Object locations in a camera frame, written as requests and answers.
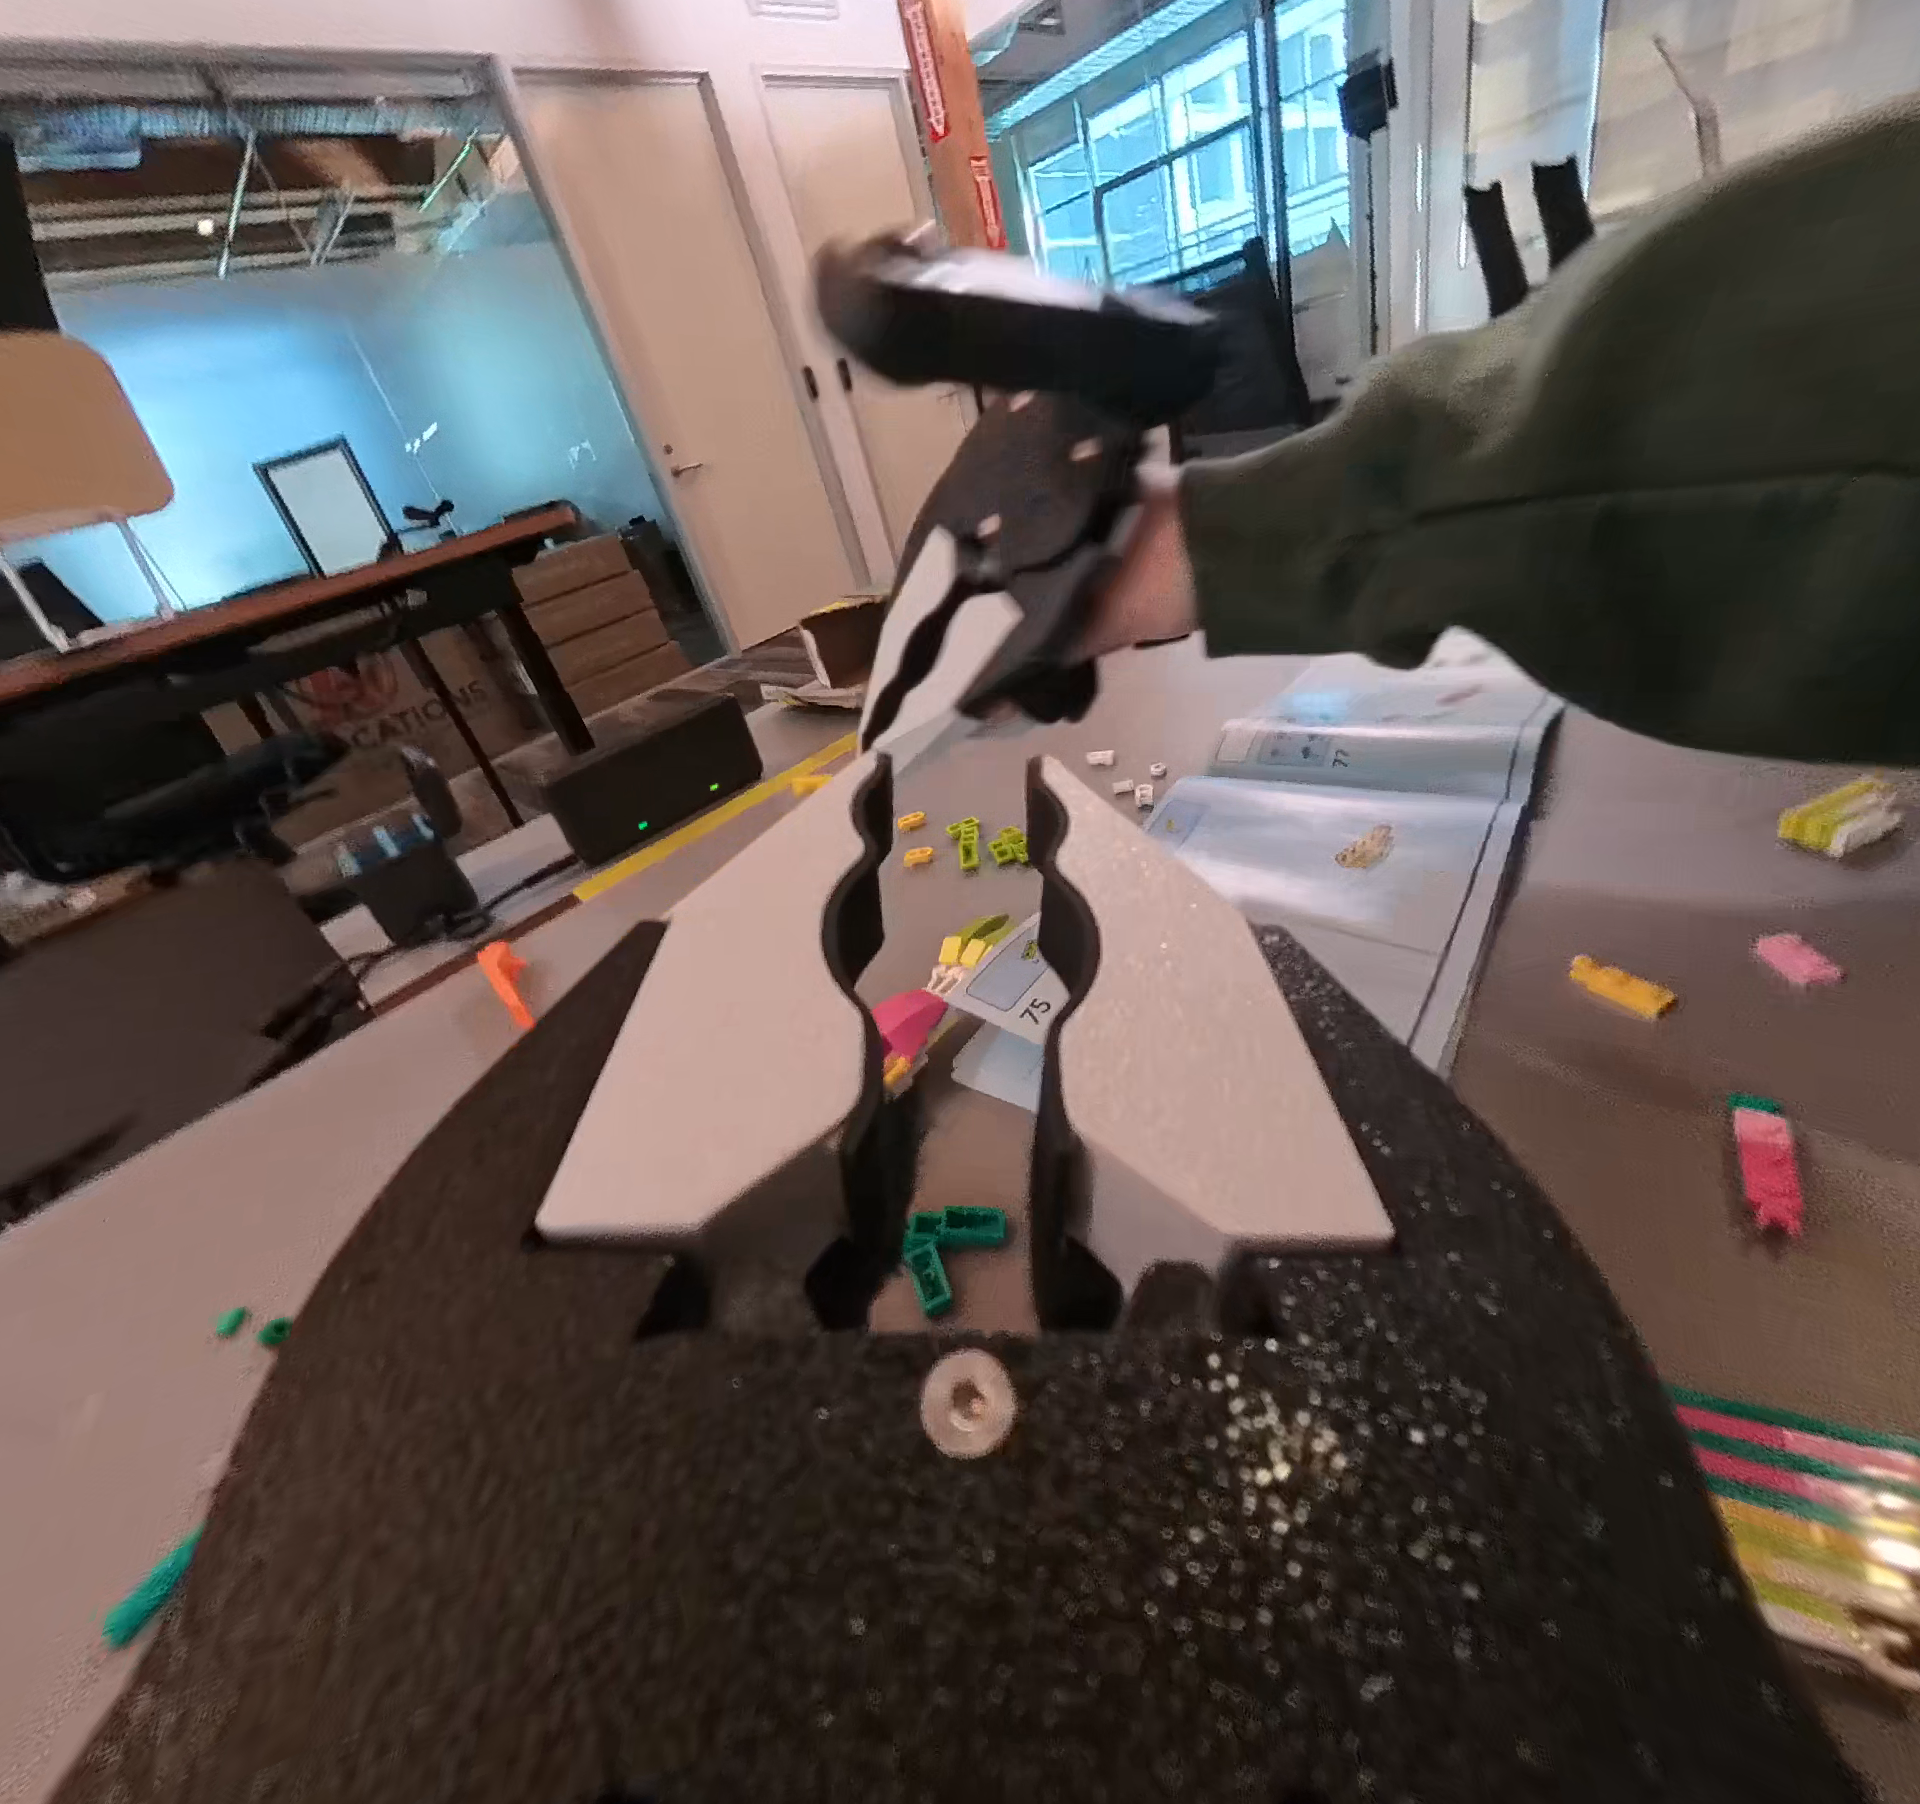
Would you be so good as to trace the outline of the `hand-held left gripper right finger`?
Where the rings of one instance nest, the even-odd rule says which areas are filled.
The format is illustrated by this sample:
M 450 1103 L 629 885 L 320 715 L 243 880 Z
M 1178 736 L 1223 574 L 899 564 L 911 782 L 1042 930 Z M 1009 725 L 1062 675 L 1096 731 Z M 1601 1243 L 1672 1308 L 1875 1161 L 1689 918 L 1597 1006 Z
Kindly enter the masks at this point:
M 1054 759 L 1027 765 L 1045 1023 L 1027 1192 L 1042 1331 L 1113 1326 L 1164 1266 L 1383 1252 L 1391 1217 L 1250 923 Z

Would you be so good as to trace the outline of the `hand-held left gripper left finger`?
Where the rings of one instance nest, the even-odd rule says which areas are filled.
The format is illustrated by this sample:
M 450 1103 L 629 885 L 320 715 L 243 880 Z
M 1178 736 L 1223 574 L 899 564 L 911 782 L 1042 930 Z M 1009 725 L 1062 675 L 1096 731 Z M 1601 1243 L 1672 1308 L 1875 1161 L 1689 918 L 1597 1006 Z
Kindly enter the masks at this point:
M 892 822 L 892 762 L 859 754 L 670 910 L 540 1243 L 660 1257 L 698 1317 L 795 1297 L 820 1327 L 870 1323 L 920 1149 L 857 993 Z

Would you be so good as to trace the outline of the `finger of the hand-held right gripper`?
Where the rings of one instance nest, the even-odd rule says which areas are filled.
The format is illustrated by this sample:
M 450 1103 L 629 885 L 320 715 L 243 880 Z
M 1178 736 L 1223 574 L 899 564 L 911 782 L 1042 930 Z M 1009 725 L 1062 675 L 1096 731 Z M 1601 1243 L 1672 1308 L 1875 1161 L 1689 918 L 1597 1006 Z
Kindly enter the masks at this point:
M 920 761 L 974 736 L 991 717 L 995 667 L 1019 629 L 1019 605 L 978 574 L 967 539 L 928 532 L 886 605 L 857 749 Z

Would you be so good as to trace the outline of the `person's right forearm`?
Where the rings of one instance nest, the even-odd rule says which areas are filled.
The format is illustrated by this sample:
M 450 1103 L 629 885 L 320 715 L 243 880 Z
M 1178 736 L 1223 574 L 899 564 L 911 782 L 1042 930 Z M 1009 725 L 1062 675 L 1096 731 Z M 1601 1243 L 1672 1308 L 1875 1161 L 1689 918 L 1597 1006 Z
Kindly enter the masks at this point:
M 1916 102 L 1676 191 L 1179 512 L 1214 658 L 1464 632 L 1651 739 L 1916 767 Z

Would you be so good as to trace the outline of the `pink lego bird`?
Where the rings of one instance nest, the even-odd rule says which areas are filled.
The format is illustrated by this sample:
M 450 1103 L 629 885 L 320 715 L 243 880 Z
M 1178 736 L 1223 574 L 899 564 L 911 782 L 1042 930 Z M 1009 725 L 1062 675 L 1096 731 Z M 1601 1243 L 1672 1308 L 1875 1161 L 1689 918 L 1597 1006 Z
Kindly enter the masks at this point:
M 924 1067 L 931 1047 L 958 1010 L 961 987 L 991 946 L 993 938 L 978 933 L 948 934 L 940 944 L 940 958 L 924 984 L 872 1006 L 882 1046 L 880 1082 L 886 1094 L 903 1092 Z

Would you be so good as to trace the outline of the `pink green lego piece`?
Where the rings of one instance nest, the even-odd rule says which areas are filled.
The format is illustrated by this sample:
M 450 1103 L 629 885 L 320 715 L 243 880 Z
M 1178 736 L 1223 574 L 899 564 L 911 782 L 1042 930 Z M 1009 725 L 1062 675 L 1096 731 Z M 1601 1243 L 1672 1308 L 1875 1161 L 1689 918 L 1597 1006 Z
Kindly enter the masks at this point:
M 1790 1119 L 1777 1101 L 1753 1092 L 1730 1092 L 1726 1112 L 1748 1215 L 1764 1237 L 1798 1240 L 1805 1233 L 1805 1192 Z

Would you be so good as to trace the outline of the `yellow white lego build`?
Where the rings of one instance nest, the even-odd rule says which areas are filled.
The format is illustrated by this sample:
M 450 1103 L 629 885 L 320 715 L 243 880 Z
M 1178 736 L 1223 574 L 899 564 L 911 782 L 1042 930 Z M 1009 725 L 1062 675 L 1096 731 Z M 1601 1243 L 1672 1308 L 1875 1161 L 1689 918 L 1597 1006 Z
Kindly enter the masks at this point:
M 1804 853 L 1847 857 L 1884 842 L 1903 821 L 1904 809 L 1895 785 L 1868 775 L 1784 809 L 1777 835 Z

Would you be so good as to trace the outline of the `long teal lego piece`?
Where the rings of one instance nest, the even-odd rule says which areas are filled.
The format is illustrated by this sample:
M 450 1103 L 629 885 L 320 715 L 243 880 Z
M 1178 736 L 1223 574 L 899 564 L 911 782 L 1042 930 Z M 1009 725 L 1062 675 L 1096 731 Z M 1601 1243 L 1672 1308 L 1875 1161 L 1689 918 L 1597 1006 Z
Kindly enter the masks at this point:
M 197 1552 L 204 1526 L 188 1530 L 170 1550 L 165 1550 L 117 1599 L 113 1599 L 102 1619 L 102 1642 L 107 1649 L 131 1647 L 177 1598 L 182 1578 Z

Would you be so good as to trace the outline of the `person's right hand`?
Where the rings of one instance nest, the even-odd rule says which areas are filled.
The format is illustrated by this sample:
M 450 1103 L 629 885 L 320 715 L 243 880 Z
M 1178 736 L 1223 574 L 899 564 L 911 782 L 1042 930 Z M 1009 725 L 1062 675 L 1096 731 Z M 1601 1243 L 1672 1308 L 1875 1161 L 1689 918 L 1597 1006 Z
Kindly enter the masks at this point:
M 1116 577 L 1101 592 L 1088 620 L 1084 655 L 1104 658 L 1121 651 L 1187 640 L 1199 628 L 1199 597 L 1188 550 L 1179 476 L 1149 463 L 1140 471 L 1132 532 Z

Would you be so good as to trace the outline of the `open cardboard box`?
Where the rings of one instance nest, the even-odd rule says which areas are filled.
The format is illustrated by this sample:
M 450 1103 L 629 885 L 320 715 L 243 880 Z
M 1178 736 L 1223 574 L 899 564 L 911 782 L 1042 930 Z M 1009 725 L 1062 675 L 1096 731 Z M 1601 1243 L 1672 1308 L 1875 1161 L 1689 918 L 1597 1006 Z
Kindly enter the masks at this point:
M 857 711 L 876 665 L 886 609 L 889 603 L 880 593 L 856 593 L 799 617 L 797 635 L 810 667 L 799 694 Z

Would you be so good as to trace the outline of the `yellow tape strip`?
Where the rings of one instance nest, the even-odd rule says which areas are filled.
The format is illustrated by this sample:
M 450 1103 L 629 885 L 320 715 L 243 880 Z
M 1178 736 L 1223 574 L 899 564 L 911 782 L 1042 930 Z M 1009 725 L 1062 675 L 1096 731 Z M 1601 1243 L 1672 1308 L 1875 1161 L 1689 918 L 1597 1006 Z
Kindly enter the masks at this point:
M 761 784 L 754 784 L 736 795 L 718 802 L 712 809 L 704 809 L 677 826 L 664 831 L 651 842 L 641 844 L 637 849 L 628 851 L 625 856 L 615 857 L 607 866 L 587 872 L 585 878 L 580 878 L 568 896 L 574 904 L 587 904 L 619 883 L 639 874 L 645 868 L 657 866 L 658 862 L 675 856 L 677 851 L 693 845 L 695 842 L 727 828 L 739 817 L 763 809 L 766 803 L 779 803 L 790 798 L 804 798 L 811 790 L 829 782 L 832 769 L 848 761 L 856 751 L 856 736 L 838 736 L 810 757 L 777 770 Z

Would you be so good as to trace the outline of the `beige door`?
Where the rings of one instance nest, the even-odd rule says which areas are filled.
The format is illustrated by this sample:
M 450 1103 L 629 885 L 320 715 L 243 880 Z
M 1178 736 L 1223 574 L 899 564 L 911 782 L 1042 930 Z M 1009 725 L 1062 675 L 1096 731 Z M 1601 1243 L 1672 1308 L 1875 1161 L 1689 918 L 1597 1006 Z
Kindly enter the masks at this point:
M 768 640 L 857 574 L 710 85 L 524 71 L 511 94 L 709 613 L 732 649 Z
M 773 158 L 799 236 L 810 380 L 850 481 L 876 583 L 897 566 L 915 516 L 974 416 L 969 392 L 897 386 L 832 339 L 811 300 L 811 262 L 835 242 L 923 226 L 931 195 L 901 75 L 766 72 Z

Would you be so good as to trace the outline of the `dark wooden table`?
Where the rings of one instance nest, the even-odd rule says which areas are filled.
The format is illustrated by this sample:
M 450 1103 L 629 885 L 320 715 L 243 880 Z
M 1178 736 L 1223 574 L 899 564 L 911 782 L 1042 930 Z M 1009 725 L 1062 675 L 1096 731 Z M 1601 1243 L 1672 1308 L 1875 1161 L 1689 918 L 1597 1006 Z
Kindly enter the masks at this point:
M 156 695 L 167 713 L 206 715 L 391 652 L 422 675 L 426 635 L 490 617 L 547 729 L 577 759 L 592 746 L 585 717 L 531 634 L 512 574 L 580 520 L 564 500 L 533 505 L 357 571 L 244 592 L 82 651 L 6 660 L 2 713 L 52 713 L 135 689 Z

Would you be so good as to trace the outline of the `black office chair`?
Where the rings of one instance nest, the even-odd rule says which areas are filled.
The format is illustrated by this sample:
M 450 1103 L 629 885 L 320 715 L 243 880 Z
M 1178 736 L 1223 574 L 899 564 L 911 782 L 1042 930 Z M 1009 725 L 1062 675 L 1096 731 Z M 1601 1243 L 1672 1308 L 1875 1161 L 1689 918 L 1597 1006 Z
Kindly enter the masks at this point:
M 273 822 L 346 754 L 345 738 L 308 729 L 225 749 L 201 713 L 135 689 L 6 713 L 2 866 L 52 885 L 174 878 L 233 856 L 281 866 L 293 849 Z

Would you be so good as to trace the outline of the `wooden post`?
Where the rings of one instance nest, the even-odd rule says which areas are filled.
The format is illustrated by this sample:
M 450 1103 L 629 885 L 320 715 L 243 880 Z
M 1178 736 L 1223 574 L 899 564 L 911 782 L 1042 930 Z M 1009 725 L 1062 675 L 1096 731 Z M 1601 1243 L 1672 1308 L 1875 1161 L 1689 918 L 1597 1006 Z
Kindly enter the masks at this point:
M 956 244 L 1006 252 L 961 0 L 895 0 L 935 207 Z

